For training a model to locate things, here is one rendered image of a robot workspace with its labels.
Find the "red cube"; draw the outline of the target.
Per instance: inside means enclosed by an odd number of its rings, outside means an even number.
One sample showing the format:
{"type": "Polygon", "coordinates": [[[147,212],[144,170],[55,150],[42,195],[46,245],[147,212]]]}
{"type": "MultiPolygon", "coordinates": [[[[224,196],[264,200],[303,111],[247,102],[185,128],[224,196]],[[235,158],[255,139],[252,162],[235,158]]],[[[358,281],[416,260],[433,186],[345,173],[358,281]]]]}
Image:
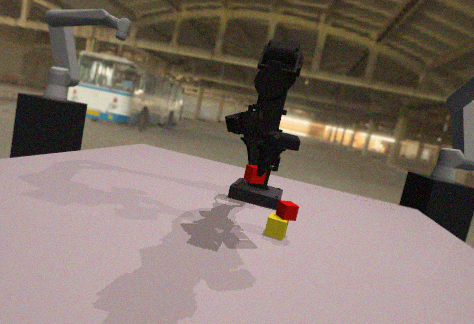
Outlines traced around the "red cube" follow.
{"type": "Polygon", "coordinates": [[[246,165],[244,179],[249,183],[254,184],[264,184],[266,172],[262,177],[257,176],[257,166],[256,165],[246,165]]]}
{"type": "Polygon", "coordinates": [[[276,215],[282,220],[296,221],[299,206],[291,201],[279,200],[276,215]]]}

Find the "yellow cube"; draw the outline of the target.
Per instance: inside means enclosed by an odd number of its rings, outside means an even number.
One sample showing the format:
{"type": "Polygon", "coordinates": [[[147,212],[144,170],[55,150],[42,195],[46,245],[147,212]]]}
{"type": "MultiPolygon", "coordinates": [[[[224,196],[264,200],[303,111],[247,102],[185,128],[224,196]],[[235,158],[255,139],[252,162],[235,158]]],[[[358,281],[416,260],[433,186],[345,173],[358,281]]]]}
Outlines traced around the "yellow cube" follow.
{"type": "Polygon", "coordinates": [[[267,220],[264,235],[283,240],[286,235],[288,220],[282,220],[275,213],[272,213],[267,220]]]}

